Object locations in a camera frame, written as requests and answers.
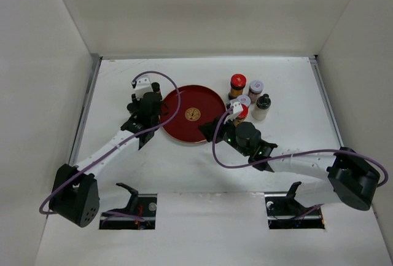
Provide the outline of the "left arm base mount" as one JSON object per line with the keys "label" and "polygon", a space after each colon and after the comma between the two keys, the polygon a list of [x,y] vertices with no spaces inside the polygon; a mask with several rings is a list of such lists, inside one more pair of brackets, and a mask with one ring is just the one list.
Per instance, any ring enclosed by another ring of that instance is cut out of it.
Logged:
{"label": "left arm base mount", "polygon": [[121,182],[116,186],[125,189],[130,197],[123,208],[113,208],[101,213],[100,230],[155,230],[157,194],[139,192]]}

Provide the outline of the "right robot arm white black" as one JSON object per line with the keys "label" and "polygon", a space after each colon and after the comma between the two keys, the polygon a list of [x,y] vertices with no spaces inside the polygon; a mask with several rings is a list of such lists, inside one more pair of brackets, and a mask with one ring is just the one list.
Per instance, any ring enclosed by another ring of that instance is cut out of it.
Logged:
{"label": "right robot arm white black", "polygon": [[198,127],[212,145],[224,142],[247,158],[246,166],[270,173],[293,173],[309,176],[315,182],[295,182],[285,198],[292,214],[305,208],[328,203],[344,203],[359,211],[370,209],[379,183],[376,163],[352,149],[296,151],[262,139],[250,122],[235,125],[217,119]]}

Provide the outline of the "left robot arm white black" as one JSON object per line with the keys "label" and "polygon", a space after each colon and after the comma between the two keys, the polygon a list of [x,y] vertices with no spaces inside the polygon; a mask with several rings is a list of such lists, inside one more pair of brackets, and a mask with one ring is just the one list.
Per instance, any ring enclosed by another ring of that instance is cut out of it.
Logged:
{"label": "left robot arm white black", "polygon": [[159,128],[162,98],[147,92],[128,104],[130,118],[112,139],[75,166],[62,165],[56,172],[49,210],[84,228],[99,210],[97,175],[124,157],[142,149]]}

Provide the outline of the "yellow label brown bottle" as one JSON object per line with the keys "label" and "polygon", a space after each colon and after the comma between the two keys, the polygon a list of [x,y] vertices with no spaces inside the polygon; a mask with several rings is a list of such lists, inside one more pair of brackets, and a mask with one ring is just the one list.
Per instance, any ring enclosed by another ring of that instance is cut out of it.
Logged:
{"label": "yellow label brown bottle", "polygon": [[160,84],[158,82],[153,82],[151,83],[151,86],[153,92],[156,93],[160,97],[160,99],[162,99]]}

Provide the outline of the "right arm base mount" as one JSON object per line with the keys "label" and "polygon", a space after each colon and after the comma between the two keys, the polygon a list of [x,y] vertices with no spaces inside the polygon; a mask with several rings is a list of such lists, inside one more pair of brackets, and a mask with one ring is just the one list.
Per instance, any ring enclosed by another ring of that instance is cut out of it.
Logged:
{"label": "right arm base mount", "polygon": [[269,229],[325,229],[321,205],[307,208],[294,199],[300,184],[300,181],[293,183],[286,194],[283,192],[265,194]]}

